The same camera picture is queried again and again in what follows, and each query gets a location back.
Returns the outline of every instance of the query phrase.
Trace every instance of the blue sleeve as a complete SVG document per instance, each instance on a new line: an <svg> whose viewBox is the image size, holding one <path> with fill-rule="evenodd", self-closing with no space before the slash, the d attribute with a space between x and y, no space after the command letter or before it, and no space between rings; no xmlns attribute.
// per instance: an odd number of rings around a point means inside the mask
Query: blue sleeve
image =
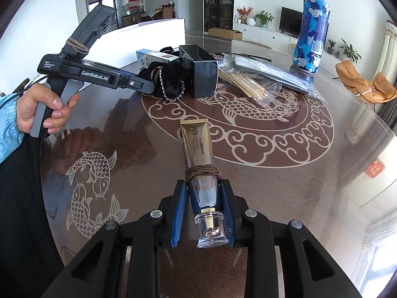
<svg viewBox="0 0 397 298"><path fill-rule="evenodd" d="M0 105L13 95L0 97ZM25 135L17 128L17 99L9 101L0 110L0 163L19 147Z"/></svg>

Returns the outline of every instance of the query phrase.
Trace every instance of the clear plastic cap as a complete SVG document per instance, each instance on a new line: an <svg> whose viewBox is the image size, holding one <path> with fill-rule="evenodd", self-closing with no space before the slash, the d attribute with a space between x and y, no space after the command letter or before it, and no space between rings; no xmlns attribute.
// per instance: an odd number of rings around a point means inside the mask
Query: clear plastic cap
<svg viewBox="0 0 397 298"><path fill-rule="evenodd" d="M200 213L195 216L198 230L198 248L213 248L229 243L221 212Z"/></svg>

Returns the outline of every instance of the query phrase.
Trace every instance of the round table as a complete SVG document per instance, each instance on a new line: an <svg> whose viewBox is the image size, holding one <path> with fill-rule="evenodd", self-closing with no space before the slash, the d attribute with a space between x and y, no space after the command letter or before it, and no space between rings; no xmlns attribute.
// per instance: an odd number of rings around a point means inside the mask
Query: round table
<svg viewBox="0 0 397 298"><path fill-rule="evenodd" d="M291 54L246 41L187 36L187 43L270 58L287 71L292 65ZM82 90L71 133L42 142L44 202L65 264L96 232L72 213L127 223L157 208L185 177L179 120L207 117L216 165L235 195L270 220L302 221L362 295L375 298L397 267L397 139L332 78L320 69L314 79L326 103L283 88L266 108L223 84L213 97L186 93L176 102L97 85ZM160 251L163 296L243 297L247 251L198 249L194 227L183 228L176 249Z"/></svg>

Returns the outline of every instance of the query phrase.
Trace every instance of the gold cosmetic tube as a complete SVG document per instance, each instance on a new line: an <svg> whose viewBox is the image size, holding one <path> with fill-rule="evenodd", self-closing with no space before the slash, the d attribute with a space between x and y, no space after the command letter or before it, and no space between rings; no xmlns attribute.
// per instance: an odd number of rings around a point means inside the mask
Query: gold cosmetic tube
<svg viewBox="0 0 397 298"><path fill-rule="evenodd" d="M208 119L181 121L186 167L214 164ZM199 248L227 244L218 179L213 174L195 176L189 181L189 195L198 229Z"/></svg>

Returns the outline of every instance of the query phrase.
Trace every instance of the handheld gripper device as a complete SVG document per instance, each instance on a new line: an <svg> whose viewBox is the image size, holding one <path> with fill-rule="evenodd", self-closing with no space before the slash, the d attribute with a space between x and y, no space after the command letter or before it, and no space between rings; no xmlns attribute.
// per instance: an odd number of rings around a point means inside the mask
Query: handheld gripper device
<svg viewBox="0 0 397 298"><path fill-rule="evenodd" d="M69 99L84 86L83 82L112 89L131 88L150 94L154 83L116 67L83 59L94 42L104 34L116 16L116 9L99 4L80 23L58 55L45 55L37 68L40 74L48 75L45 86L51 88L66 105ZM43 127L51 117L52 109L39 103L30 135L38 138L49 136Z"/></svg>
<svg viewBox="0 0 397 298"><path fill-rule="evenodd" d="M219 189L228 245L248 248L245 298L279 297L275 246L281 257L285 298L361 298L348 276L302 222L270 221L250 209L243 197L235 196L229 180L221 181ZM187 184L178 180L173 195L163 198L158 209L134 222L106 222L42 298L118 298L123 288L127 298L162 297L158 252L177 247L187 195ZM126 263L128 246L131 255Z"/></svg>

